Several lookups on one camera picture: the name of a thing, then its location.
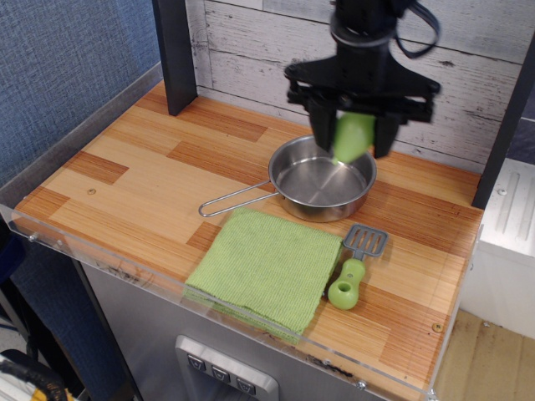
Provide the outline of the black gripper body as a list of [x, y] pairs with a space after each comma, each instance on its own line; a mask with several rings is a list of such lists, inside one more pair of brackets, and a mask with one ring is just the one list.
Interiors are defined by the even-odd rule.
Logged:
[[329, 124], [339, 111], [429, 123], [440, 85], [402, 66], [387, 44], [354, 48], [339, 44], [329, 58], [293, 63], [284, 70], [288, 101], [310, 119]]

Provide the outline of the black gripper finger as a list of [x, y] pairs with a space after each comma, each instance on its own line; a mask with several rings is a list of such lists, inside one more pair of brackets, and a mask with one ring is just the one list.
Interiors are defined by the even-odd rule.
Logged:
[[310, 104], [308, 114], [316, 145], [330, 151], [338, 121], [337, 110], [321, 104]]
[[389, 154], [401, 125], [399, 115], [377, 117], [374, 127], [374, 157], [376, 159]]

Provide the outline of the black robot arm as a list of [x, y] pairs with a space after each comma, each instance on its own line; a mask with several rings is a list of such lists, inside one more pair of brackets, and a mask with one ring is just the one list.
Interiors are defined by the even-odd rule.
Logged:
[[330, 58], [293, 63], [284, 74], [288, 101], [308, 112], [317, 146], [335, 160], [349, 163], [369, 149], [389, 154], [400, 126], [429, 123], [441, 86], [410, 71], [390, 53], [400, 43], [399, 19], [406, 11], [427, 23], [431, 43], [407, 58], [429, 53], [441, 35], [437, 18], [417, 1], [337, 1], [330, 20], [336, 53]]

